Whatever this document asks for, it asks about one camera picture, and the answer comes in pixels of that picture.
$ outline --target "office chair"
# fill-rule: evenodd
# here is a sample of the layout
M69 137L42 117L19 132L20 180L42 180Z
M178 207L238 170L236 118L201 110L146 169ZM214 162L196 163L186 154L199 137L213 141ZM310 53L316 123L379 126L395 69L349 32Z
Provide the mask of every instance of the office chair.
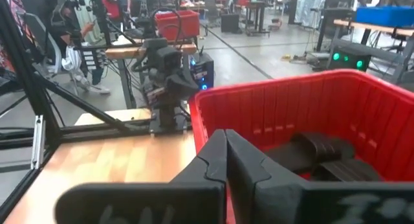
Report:
M17 13L24 23L31 29L36 28L41 29L41 31L33 31L34 38L38 43L38 49L41 51L44 56L43 60L40 63L34 63L33 66L37 72L50 79L54 78L59 74L69 75L74 94L79 95L78 85L75 80L74 71L66 71L62 69L61 61L62 55L59 50L58 44L55 42L53 37L49 34L46 41L46 27L40 18L34 14L30 13Z
M208 20L207 27L220 27L220 12L217 10L214 0L206 0L206 17Z

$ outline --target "person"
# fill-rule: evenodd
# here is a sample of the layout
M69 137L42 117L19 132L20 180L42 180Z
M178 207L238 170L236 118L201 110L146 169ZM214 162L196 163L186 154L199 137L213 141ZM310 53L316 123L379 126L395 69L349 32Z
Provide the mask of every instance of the person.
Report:
M62 58L66 58L66 48L68 45L72 45L71 42L71 33L74 30L77 30L74 20L71 18L72 15L72 8L69 2L65 2L61 8L60 12L61 17L65 22L64 27L55 27L51 24L46 24L46 28L49 31L49 34L53 37L56 44L61 51ZM95 23L87 23L83 26L80 30L82 38L86 36L89 32L93 30ZM88 68L85 63L82 63L81 68L83 75L87 78L88 75ZM92 82L91 85L88 85L86 89L89 91L100 93L100 94L109 94L111 91L100 84L102 79L102 74L104 73L103 68L97 68L91 71L92 74Z

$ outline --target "green light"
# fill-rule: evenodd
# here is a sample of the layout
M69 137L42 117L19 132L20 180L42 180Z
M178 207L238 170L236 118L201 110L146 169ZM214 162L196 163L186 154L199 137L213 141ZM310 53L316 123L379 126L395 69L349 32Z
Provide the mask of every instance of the green light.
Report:
M359 68L361 68L363 65L364 65L364 62L363 62L363 61L357 61L357 63L356 63L356 68L357 68L357 69L359 69Z
M334 60L338 60L340 57L339 53L335 53L334 56L332 57Z

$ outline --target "gray floor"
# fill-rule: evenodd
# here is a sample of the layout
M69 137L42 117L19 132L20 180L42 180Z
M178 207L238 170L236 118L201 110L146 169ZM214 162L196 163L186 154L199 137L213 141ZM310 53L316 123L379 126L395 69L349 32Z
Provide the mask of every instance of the gray floor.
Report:
M270 22L271 17L267 16L266 24ZM248 37L245 34L223 34L219 28L214 28L213 32L262 70L261 72L258 71L219 38L213 34L208 34L199 41L199 44L203 45L205 52L214 59L216 86L268 79L263 74L267 74L272 78L282 78L312 72L307 65L291 64L281 60L281 57L285 54L302 55L305 52L305 47L311 38L309 37L309 31L299 26L283 24L281 29L272 32L269 38L267 35ZM67 81L63 79L61 82L64 86ZM114 72L108 71L102 82L111 89L111 95L104 96L80 91L81 98L103 111L125 109L119 77ZM2 96L0 98L0 109L4 109L22 95L22 93L12 93ZM59 96L52 94L52 99L63 115L66 125L73 125L78 117L84 113L83 110ZM0 117L0 127L32 127L33 123L34 113L27 101ZM8 159L23 160L29 157L29 150L9 151L8 153L2 151L0 162ZM0 203L6 199L24 174L25 172L0 174Z

